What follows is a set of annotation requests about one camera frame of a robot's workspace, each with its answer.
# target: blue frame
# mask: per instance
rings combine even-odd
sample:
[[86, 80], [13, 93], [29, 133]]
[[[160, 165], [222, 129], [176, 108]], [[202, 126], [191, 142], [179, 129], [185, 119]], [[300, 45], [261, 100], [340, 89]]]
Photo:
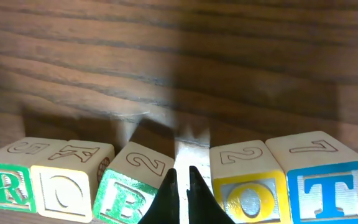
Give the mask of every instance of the blue frame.
[[305, 221], [302, 222], [300, 218], [300, 206], [299, 206], [299, 194], [298, 194], [298, 182], [297, 177], [299, 175], [322, 175], [322, 174], [331, 174], [335, 172], [349, 172], [352, 170], [358, 170], [358, 161], [354, 162], [345, 162], [341, 164], [330, 164], [316, 167], [308, 167], [302, 169], [295, 169], [288, 171], [288, 193], [291, 206], [292, 220], [294, 224], [312, 224], [312, 223], [321, 223], [321, 224], [334, 224], [334, 223], [358, 223], [358, 218], [354, 219], [340, 219], [340, 220], [325, 220], [325, 221]]

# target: alphabet block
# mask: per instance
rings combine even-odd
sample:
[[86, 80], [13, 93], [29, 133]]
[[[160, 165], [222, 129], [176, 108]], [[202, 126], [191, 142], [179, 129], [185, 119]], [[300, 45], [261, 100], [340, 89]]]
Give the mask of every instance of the alphabet block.
[[0, 148], [0, 209], [36, 212], [30, 167], [65, 142], [23, 138]]
[[110, 144], [71, 140], [31, 167], [38, 213], [75, 222], [92, 221], [99, 180], [114, 158]]
[[138, 223], [173, 163], [168, 156], [129, 142], [103, 175], [94, 216], [107, 223]]
[[266, 145], [287, 174], [294, 223], [358, 223], [358, 153], [322, 131]]
[[214, 195], [235, 223], [288, 223], [284, 172], [260, 141], [210, 150]]

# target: yellow frame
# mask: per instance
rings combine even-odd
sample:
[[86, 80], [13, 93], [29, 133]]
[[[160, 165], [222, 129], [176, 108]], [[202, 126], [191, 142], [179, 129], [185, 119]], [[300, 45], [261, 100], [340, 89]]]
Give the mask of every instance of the yellow frame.
[[276, 183], [278, 209], [280, 212], [280, 221], [272, 222], [272, 223], [290, 223], [291, 215], [290, 215], [290, 207], [288, 202], [287, 178], [285, 177], [285, 174], [280, 170], [274, 170], [274, 171], [263, 172], [258, 174], [247, 174], [247, 175], [239, 175], [235, 177], [214, 179], [212, 185], [213, 185], [215, 199], [224, 210], [223, 197], [220, 191], [222, 185], [237, 184], [241, 182], [252, 182], [255, 180], [271, 179], [271, 178], [274, 178]]

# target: green border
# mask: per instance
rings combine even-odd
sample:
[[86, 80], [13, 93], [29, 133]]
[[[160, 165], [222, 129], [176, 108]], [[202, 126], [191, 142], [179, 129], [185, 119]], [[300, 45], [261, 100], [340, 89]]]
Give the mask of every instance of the green border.
[[143, 182], [140, 182], [138, 180], [132, 179], [130, 177], [127, 177], [126, 175], [120, 174], [114, 170], [106, 169], [106, 171], [103, 174], [102, 181], [100, 182], [98, 194], [96, 195], [96, 199], [94, 201], [93, 205], [93, 216], [99, 220], [102, 220], [107, 223], [117, 223], [109, 218], [106, 218], [105, 216], [100, 215], [100, 210], [104, 201], [104, 196], [106, 195], [107, 186], [110, 179], [114, 179], [118, 181], [121, 184], [124, 184], [128, 187], [132, 187], [133, 189], [139, 189], [149, 195], [156, 195], [158, 192], [158, 189], [155, 187], [152, 187], [148, 184], [145, 184]]
[[29, 170], [29, 168], [24, 167], [24, 166], [18, 166], [18, 165], [0, 164], [0, 170], [15, 170], [15, 171], [23, 172], [25, 187], [26, 187], [26, 190], [27, 190], [27, 194], [29, 196], [29, 205], [30, 205], [29, 209], [15, 208], [15, 207], [9, 207], [9, 206], [0, 205], [0, 209], [12, 210], [12, 211], [17, 211], [17, 212], [36, 213], [37, 209], [35, 207], [35, 199], [34, 199], [34, 193], [33, 193], [33, 188], [32, 188], [32, 182], [31, 182], [31, 178], [30, 178], [30, 170]]

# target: dark wood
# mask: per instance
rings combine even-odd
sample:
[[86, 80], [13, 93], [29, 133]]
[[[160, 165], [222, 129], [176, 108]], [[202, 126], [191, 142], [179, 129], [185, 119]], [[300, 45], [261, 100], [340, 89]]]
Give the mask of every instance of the dark wood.
[[358, 0], [0, 0], [0, 147], [314, 130], [358, 152]]

